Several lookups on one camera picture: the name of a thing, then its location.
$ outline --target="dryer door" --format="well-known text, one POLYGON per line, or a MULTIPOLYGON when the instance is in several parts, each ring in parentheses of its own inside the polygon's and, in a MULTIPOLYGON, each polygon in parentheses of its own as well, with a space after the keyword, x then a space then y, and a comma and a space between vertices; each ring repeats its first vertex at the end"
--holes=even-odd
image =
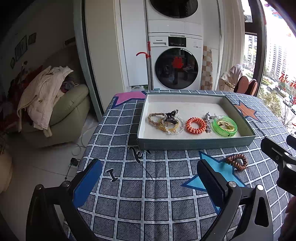
POLYGON ((181 90, 195 81, 198 63, 189 51, 183 48, 170 48, 158 57, 155 74, 164 86, 181 90))
POLYGON ((197 0, 150 0, 152 6, 161 14, 171 18, 186 18, 198 8, 197 0))

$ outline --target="yellow string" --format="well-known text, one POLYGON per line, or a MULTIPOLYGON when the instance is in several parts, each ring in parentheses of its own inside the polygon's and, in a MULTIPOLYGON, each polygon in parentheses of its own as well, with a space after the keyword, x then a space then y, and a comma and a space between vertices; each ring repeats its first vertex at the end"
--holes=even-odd
POLYGON ((170 132, 176 132, 176 129, 177 129, 178 126, 179 126, 179 121, 178 121, 178 120, 176 120, 176 121, 177 121, 177 124, 175 124, 175 126, 174 126, 173 128, 169 128, 169 129, 166 129, 166 128, 165 128, 165 124, 163 123, 163 120, 164 120, 164 118, 161 118, 161 119, 158 121, 158 125, 157 125, 158 129, 160 129, 160 130, 162 130, 162 131, 165 131, 165 132, 167 132, 167 131, 170 131, 170 132))

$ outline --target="tablecloth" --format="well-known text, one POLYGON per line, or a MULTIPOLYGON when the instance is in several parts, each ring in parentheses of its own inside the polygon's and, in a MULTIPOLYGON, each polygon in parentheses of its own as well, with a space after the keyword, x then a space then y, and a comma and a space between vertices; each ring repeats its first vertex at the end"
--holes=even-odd
MULTIPOLYGON (((78 208, 86 223, 101 240, 199 240, 216 218, 217 208, 207 192, 190 188, 186 183, 196 177, 201 155, 221 162, 226 156, 243 153, 249 164, 245 171, 234 170, 234 175, 248 187, 264 186, 274 236, 278 237, 289 194, 276 185, 279 172, 275 163, 261 151, 260 143, 268 136, 295 156, 294 149, 285 141, 289 135, 287 129, 253 96, 221 91, 166 92, 226 96, 254 129, 254 141, 250 146, 234 148, 140 151, 136 134, 146 93, 117 94, 94 131, 78 167, 78 171, 84 170, 94 158, 103 164, 101 177, 85 204, 78 208), (115 182, 111 182, 106 172, 110 169, 118 178, 115 182)), ((224 240, 233 236, 241 214, 242 207, 239 207, 224 240)), ((74 239, 67 223, 64 230, 74 239)))

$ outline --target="tree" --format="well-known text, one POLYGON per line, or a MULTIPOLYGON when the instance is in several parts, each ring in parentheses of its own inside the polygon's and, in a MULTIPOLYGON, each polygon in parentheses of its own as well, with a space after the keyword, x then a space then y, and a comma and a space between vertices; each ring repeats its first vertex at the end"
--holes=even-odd
POLYGON ((269 77, 269 71, 268 71, 268 70, 269 70, 269 69, 268 69, 268 66, 265 66, 265 67, 264 67, 264 73, 263 73, 263 75, 269 77))
POLYGON ((287 88, 287 85, 285 82, 279 82, 279 89, 280 90, 283 90, 283 89, 286 89, 287 88))
POLYGON ((263 101, 263 104, 271 110, 271 112, 276 116, 281 116, 281 103, 275 92, 265 93, 261 88, 259 91, 258 98, 263 101))
POLYGON ((274 70, 272 70, 272 71, 270 71, 270 75, 271 75, 271 77, 275 77, 275 75, 274 75, 274 70))
POLYGON ((288 127, 291 125, 292 120, 294 119, 294 115, 292 118, 288 118, 289 108, 285 105, 285 109, 281 109, 280 100, 275 92, 265 93, 261 88, 258 94, 258 98, 262 100, 263 104, 271 110, 271 112, 279 118, 282 122, 283 126, 288 127))

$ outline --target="green bangle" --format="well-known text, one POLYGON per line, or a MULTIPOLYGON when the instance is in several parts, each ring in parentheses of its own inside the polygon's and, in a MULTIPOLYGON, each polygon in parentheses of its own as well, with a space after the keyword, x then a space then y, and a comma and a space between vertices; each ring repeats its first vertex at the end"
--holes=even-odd
POLYGON ((237 132, 237 125, 228 116, 217 116, 213 121, 213 129, 224 137, 232 137, 237 132))

